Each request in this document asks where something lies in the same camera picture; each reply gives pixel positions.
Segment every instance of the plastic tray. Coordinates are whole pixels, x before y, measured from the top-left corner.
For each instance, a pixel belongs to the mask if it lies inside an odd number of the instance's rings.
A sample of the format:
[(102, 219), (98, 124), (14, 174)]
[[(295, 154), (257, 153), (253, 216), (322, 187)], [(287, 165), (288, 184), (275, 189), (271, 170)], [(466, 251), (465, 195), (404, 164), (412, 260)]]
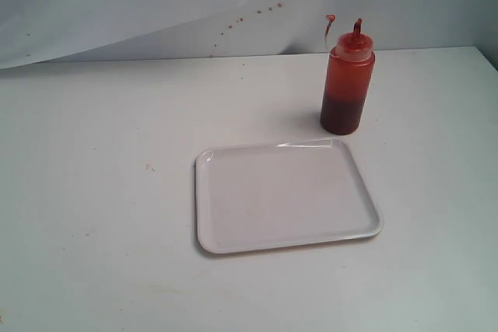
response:
[(367, 238), (383, 226), (337, 138), (208, 150), (196, 194), (198, 239), (212, 253)]

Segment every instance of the condiment bottle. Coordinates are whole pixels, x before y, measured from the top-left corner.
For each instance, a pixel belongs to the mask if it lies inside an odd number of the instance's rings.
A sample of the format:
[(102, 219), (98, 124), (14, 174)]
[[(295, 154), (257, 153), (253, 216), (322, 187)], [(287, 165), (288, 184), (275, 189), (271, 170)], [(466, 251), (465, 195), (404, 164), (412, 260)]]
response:
[[(335, 16), (327, 18), (325, 46)], [(320, 122), (325, 130), (336, 135), (351, 134), (358, 128), (374, 69), (374, 42), (361, 34), (361, 23), (362, 20), (358, 19), (351, 33), (341, 35), (337, 46), (328, 55)]]

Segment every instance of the white table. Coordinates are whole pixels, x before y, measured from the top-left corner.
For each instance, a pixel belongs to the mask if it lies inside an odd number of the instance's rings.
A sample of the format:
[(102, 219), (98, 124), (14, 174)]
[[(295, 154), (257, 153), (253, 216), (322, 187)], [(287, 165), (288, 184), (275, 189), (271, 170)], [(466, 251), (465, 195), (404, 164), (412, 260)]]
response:
[(320, 138), (324, 54), (0, 71), (0, 332), (498, 330), (498, 74), (379, 51), (358, 243), (210, 257), (194, 160)]

